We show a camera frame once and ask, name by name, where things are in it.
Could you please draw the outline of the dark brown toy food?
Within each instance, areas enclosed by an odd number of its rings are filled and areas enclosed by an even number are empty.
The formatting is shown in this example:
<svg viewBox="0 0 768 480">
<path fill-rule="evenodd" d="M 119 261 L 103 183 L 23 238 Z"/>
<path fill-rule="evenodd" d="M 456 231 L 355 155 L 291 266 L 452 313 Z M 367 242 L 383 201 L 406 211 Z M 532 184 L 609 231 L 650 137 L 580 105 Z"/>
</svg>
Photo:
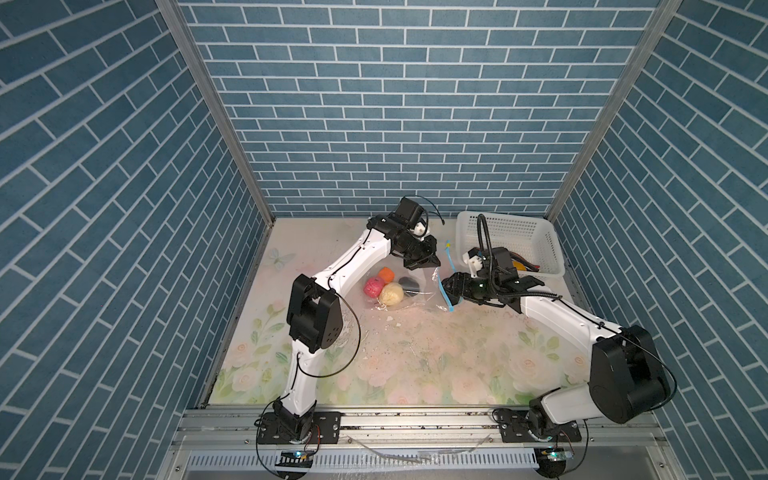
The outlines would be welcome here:
<svg viewBox="0 0 768 480">
<path fill-rule="evenodd" d="M 404 295 L 407 297 L 415 297 L 421 292 L 419 282 L 410 276 L 401 277 L 398 280 L 398 283 L 403 289 Z"/>
</svg>

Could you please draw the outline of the orange toy fruit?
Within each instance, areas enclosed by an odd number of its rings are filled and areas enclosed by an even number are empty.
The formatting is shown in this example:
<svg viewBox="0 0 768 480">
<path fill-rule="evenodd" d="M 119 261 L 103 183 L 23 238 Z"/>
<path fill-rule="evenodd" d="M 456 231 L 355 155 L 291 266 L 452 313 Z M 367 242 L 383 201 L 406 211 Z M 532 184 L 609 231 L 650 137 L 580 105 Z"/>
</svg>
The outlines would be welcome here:
<svg viewBox="0 0 768 480">
<path fill-rule="evenodd" d="M 396 278 L 396 275 L 395 275 L 394 271 L 393 271 L 392 269 L 388 268 L 388 267 L 383 267 L 383 268 L 381 268 L 381 269 L 378 271 L 378 273 L 377 273 L 377 276 L 378 276 L 378 277 L 379 277 L 379 278 L 380 278 L 380 279 L 381 279 L 381 280 L 382 280 L 382 281 L 383 281 L 385 284 L 389 284 L 389 283 L 392 283 L 392 282 L 395 280 L 395 278 Z"/>
</svg>

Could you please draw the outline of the clear zip top bag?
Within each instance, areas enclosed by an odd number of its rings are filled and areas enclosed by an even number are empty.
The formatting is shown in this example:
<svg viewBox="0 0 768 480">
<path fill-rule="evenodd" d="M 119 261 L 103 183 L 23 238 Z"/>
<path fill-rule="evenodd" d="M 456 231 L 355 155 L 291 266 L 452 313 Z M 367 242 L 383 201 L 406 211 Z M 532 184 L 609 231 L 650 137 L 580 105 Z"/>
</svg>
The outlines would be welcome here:
<svg viewBox="0 0 768 480">
<path fill-rule="evenodd" d="M 441 281 L 455 272 L 445 252 L 438 253 L 438 267 L 408 270 L 403 260 L 389 256 L 369 269 L 357 291 L 368 308 L 381 311 L 420 309 L 452 312 Z"/>
</svg>

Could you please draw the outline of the cream toy bun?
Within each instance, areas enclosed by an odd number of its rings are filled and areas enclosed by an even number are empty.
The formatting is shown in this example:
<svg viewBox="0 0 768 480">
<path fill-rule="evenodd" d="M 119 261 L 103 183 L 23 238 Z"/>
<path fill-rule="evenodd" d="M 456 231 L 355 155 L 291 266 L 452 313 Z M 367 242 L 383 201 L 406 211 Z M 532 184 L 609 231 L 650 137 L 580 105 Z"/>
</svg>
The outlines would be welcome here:
<svg viewBox="0 0 768 480">
<path fill-rule="evenodd" d="M 378 296 L 378 301 L 380 304 L 386 307 L 392 307 L 399 305 L 404 300 L 404 298 L 405 293 L 403 287 L 397 282 L 392 282 L 386 284 L 382 288 Z"/>
</svg>

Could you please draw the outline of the pink toy fruit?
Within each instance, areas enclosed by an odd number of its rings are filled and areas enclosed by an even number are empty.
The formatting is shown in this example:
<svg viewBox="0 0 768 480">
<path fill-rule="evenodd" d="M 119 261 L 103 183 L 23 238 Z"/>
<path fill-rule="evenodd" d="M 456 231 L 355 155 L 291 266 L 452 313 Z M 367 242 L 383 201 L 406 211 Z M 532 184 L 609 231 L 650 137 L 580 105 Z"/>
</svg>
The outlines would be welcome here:
<svg viewBox="0 0 768 480">
<path fill-rule="evenodd" d="M 363 286 L 363 293 L 369 298 L 378 298 L 386 285 L 379 276 L 370 277 Z"/>
</svg>

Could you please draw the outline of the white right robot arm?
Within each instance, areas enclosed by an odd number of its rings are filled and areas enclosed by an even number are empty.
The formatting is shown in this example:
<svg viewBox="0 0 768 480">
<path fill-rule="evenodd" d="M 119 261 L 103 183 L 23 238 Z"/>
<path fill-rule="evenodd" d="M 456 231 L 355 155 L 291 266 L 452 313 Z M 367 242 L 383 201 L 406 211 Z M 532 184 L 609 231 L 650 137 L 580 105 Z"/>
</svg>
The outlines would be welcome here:
<svg viewBox="0 0 768 480">
<path fill-rule="evenodd" d="M 441 281 L 441 291 L 452 306 L 466 300 L 509 307 L 549 327 L 588 357 L 586 383 L 551 390 L 529 402 L 526 426 L 539 441 L 550 440 L 578 420 L 605 418 L 625 424 L 666 405 L 677 392 L 677 380 L 647 330 L 592 315 L 534 276 L 509 277 L 494 287 L 489 278 L 457 272 Z"/>
</svg>

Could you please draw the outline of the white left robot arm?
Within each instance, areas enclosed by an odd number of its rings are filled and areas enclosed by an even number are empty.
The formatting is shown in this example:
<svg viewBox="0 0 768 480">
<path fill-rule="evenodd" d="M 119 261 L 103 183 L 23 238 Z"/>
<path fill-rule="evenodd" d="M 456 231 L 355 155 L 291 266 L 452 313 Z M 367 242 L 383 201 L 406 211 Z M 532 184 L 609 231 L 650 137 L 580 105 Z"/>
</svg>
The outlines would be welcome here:
<svg viewBox="0 0 768 480">
<path fill-rule="evenodd" d="M 359 316 L 347 301 L 349 290 L 389 256 L 401 259 L 408 270 L 440 265 L 436 239 L 424 214 L 411 219 L 398 214 L 374 216 L 352 246 L 329 266 L 295 278 L 287 310 L 291 364 L 276 412 L 296 420 L 309 417 L 317 404 L 317 382 L 341 374 L 354 362 L 356 353 L 338 369 L 322 371 L 325 351 L 341 335 L 346 312 L 352 315 L 357 331 L 362 331 Z"/>
</svg>

